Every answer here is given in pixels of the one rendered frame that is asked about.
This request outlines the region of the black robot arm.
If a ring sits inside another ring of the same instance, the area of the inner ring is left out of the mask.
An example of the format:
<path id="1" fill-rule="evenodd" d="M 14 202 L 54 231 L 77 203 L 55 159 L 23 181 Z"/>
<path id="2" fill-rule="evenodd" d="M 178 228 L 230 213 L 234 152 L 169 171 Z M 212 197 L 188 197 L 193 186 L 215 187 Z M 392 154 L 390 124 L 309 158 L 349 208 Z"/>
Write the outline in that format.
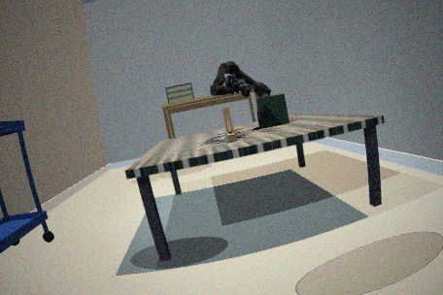
<path id="1" fill-rule="evenodd" d="M 214 80 L 213 85 L 210 86 L 211 95 L 217 96 L 229 94 L 225 90 L 225 85 L 223 85 L 225 83 L 224 73 L 230 74 L 232 75 L 231 77 L 238 80 L 246 80 L 245 82 L 248 85 L 254 86 L 254 91 L 258 97 L 271 96 L 271 89 L 269 89 L 264 83 L 256 82 L 251 79 L 242 70 L 240 70 L 239 66 L 235 62 L 231 61 L 223 63 L 221 66 L 219 66 L 217 77 Z"/>

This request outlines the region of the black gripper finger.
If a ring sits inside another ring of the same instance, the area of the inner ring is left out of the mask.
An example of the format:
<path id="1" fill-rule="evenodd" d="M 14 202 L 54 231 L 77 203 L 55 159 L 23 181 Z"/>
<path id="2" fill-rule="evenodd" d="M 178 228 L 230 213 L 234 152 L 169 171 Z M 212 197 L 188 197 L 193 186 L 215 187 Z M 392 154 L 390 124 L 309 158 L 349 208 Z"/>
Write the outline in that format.
<path id="1" fill-rule="evenodd" d="M 238 79 L 235 79 L 234 77 L 232 77 L 231 78 L 231 85 L 232 86 L 238 86 L 238 85 L 240 85 L 241 83 L 243 83 L 245 81 L 246 80 L 238 80 Z"/>
<path id="2" fill-rule="evenodd" d="M 249 95 L 249 92 L 252 91 L 253 89 L 254 89 L 254 86 L 253 86 L 253 85 L 252 85 L 252 86 L 247 86 L 247 85 L 246 85 L 245 93 L 246 93 L 247 95 Z"/>

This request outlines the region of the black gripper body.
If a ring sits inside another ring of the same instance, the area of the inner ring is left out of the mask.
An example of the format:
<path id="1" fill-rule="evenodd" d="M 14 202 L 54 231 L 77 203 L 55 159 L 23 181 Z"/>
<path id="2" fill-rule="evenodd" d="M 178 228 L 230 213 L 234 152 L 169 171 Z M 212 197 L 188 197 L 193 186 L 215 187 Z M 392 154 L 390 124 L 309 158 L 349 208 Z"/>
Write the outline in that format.
<path id="1" fill-rule="evenodd" d="M 227 93 L 231 93 L 231 94 L 233 94 L 234 92 L 239 92 L 239 90 L 240 91 L 242 91 L 242 94 L 244 95 L 244 96 L 246 96 L 246 97 L 248 97 L 248 96 L 250 96 L 250 92 L 249 92 L 249 95 L 247 95 L 246 93 L 245 93 L 245 90 L 246 90 L 246 86 L 243 86 L 243 87 L 241 87 L 240 85 L 238 85 L 238 86 L 232 86 L 231 85 L 231 76 L 227 76 L 226 77 L 226 80 L 225 80 L 225 90 L 226 90 L 226 92 Z"/>

